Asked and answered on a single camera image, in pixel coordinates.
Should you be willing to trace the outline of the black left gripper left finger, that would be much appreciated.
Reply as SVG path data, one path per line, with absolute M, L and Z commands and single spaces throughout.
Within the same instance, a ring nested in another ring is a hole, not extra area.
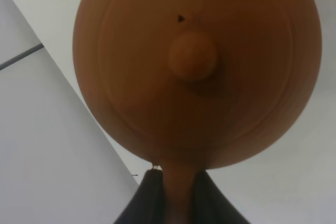
M 150 169 L 144 177 L 115 224 L 163 224 L 165 217 L 165 194 L 163 173 Z

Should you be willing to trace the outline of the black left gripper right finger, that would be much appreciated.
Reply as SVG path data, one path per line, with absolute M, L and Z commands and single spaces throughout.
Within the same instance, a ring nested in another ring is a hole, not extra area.
M 206 171 L 195 177 L 191 210 L 191 223 L 194 224 L 249 224 Z

